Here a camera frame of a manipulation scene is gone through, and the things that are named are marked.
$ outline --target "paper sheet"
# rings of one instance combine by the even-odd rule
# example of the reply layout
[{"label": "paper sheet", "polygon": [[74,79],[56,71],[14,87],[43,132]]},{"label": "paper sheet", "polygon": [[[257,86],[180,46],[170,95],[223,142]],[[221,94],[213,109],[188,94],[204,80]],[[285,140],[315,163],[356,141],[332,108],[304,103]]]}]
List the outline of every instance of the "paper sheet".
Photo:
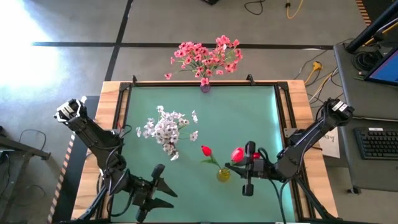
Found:
[{"label": "paper sheet", "polygon": [[319,140],[319,143],[321,144],[323,155],[340,158],[337,128],[326,133],[321,140]]}]

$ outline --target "green table surface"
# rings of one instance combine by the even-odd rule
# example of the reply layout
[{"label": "green table surface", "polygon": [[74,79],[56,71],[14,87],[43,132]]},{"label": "green table surface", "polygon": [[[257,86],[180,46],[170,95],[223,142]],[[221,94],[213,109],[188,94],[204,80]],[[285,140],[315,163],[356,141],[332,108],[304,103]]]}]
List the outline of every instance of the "green table surface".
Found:
[{"label": "green table surface", "polygon": [[[179,140],[176,147],[180,157],[170,161],[154,138],[138,138],[135,129],[145,125],[148,118],[157,118],[156,106],[163,105],[166,112],[186,114],[191,124],[185,133],[198,130],[195,142]],[[192,122],[195,110],[198,123]],[[122,155],[134,175],[152,180],[150,176],[157,164],[164,164],[162,177],[178,195],[163,192],[154,197],[174,205],[174,208],[156,208],[148,213],[145,222],[281,222],[275,190],[268,180],[253,179],[254,195],[242,195],[244,179],[232,172],[226,183],[218,182],[217,166],[200,161],[206,159],[201,146],[212,148],[220,164],[229,162],[231,152],[254,141],[267,150],[270,160],[282,149],[278,110],[273,86],[213,86],[202,93],[197,86],[133,87],[127,114],[127,124],[133,130],[125,137]],[[281,183],[275,182],[279,189]],[[123,210],[128,199],[126,192],[116,194],[112,213]],[[294,222],[294,208],[289,187],[284,189],[283,206],[286,220]],[[113,222],[134,222],[136,206]]]}]

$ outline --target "glass vase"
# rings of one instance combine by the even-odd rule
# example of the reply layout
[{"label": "glass vase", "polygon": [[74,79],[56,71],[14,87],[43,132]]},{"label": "glass vase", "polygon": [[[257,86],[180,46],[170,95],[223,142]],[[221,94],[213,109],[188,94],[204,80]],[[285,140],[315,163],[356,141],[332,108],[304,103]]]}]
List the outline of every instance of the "glass vase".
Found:
[{"label": "glass vase", "polygon": [[231,177],[231,173],[228,168],[222,168],[217,172],[217,179],[220,182],[227,182]]},{"label": "glass vase", "polygon": [[203,86],[200,86],[200,90],[203,92],[203,93],[208,93],[209,91],[210,91],[210,84],[204,84]]}]

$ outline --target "white flower bouquet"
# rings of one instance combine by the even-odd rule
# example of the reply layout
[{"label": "white flower bouquet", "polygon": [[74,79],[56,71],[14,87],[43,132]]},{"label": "white flower bouquet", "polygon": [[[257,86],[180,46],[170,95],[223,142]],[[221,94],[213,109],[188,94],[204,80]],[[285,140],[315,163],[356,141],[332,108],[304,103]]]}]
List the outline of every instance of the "white flower bouquet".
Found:
[{"label": "white flower bouquet", "polygon": [[[157,123],[155,123],[154,118],[148,118],[147,124],[144,126],[144,132],[141,132],[141,128],[137,127],[137,136],[140,137],[141,134],[144,138],[153,137],[156,139],[158,144],[163,145],[163,151],[167,153],[171,157],[171,161],[178,159],[178,150],[175,147],[176,143],[180,139],[188,139],[181,138],[180,130],[187,127],[190,122],[188,119],[185,119],[185,114],[177,113],[175,111],[168,113],[164,111],[163,106],[156,107],[159,115],[157,119]],[[192,120],[194,123],[198,122],[198,117],[195,111],[192,111]],[[190,134],[189,139],[191,141],[196,141],[198,138],[198,131],[194,131]]]}]

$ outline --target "keyboard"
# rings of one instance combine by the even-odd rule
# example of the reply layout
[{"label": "keyboard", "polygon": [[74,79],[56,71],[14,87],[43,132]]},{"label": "keyboard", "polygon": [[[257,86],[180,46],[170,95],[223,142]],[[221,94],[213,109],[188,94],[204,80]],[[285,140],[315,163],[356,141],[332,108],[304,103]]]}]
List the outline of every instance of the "keyboard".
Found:
[{"label": "keyboard", "polygon": [[398,160],[398,129],[355,128],[363,159]]}]

